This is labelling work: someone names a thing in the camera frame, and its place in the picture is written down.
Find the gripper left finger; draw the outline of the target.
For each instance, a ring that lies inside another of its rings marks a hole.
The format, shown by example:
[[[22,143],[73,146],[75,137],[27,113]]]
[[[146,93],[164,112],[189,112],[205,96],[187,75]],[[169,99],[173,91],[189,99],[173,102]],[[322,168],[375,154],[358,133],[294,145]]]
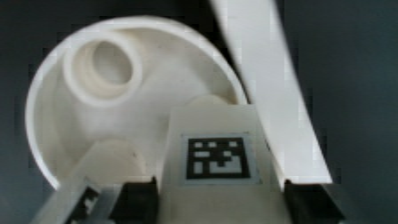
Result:
[[[157,224],[159,204],[157,178],[107,187],[88,224]]]

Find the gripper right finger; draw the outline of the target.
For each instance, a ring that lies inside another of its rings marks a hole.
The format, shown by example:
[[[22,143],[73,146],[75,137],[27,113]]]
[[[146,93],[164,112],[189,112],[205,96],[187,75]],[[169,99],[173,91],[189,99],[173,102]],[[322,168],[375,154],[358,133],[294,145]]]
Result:
[[[340,224],[343,212],[320,184],[285,181],[285,201],[294,224]]]

